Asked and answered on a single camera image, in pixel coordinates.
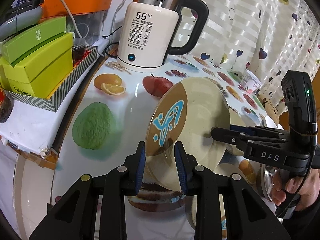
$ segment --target kettle base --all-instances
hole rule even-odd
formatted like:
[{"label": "kettle base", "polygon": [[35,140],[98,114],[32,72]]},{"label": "kettle base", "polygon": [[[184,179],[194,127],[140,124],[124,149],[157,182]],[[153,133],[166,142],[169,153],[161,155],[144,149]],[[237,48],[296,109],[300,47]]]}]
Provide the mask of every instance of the kettle base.
[{"label": "kettle base", "polygon": [[117,62],[127,68],[127,69],[130,69],[130,70],[133,70],[135,72],[141,72],[141,73],[152,73],[154,72],[155,70],[158,70],[161,66],[158,66],[158,67],[142,67],[142,66],[135,66],[135,65],[130,65],[126,62],[124,62],[123,60],[121,60],[119,57],[117,57]]}]

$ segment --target striped box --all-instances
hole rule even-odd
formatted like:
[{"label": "striped box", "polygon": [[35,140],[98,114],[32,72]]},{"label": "striped box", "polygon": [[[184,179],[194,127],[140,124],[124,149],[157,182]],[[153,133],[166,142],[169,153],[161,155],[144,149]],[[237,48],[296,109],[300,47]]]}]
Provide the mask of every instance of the striped box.
[{"label": "striped box", "polygon": [[7,95],[10,95],[13,99],[18,100],[22,103],[39,107],[48,111],[57,112],[62,101],[76,83],[78,78],[83,74],[83,72],[94,62],[98,57],[98,48],[95,46],[90,46],[87,48],[90,54],[68,75],[68,77],[61,83],[58,89],[50,97],[50,99],[36,98],[31,96],[22,95],[19,93],[14,93],[11,91],[5,91]]}]

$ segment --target striped curtain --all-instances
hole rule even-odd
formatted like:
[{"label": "striped curtain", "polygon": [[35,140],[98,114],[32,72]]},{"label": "striped curtain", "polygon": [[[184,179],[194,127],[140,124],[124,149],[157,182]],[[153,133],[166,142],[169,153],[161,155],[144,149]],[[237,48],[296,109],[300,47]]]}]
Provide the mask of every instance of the striped curtain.
[{"label": "striped curtain", "polygon": [[[241,75],[252,71],[263,93],[277,106],[287,70],[314,78],[320,59],[320,27],[304,0],[203,0],[210,11],[202,35],[191,52],[205,52],[211,62]],[[183,9],[173,42],[185,44],[197,15]],[[280,107],[281,114],[285,107]]]}]

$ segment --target red label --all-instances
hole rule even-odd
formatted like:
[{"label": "red label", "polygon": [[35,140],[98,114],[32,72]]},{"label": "red label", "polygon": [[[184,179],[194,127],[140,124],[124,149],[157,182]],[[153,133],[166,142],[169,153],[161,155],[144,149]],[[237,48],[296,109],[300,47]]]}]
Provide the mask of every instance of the red label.
[{"label": "red label", "polygon": [[4,93],[4,90],[3,90],[2,86],[0,85],[0,105],[2,104],[5,97],[6,97],[6,95]]}]

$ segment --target orange tray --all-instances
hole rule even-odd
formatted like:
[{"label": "orange tray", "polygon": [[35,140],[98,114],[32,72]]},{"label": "orange tray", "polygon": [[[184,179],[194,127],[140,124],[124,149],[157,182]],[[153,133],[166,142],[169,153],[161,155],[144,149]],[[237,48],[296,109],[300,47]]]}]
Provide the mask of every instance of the orange tray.
[{"label": "orange tray", "polygon": [[[112,0],[64,0],[73,15],[108,10]],[[68,12],[60,0],[44,0],[42,19],[66,16]]]}]

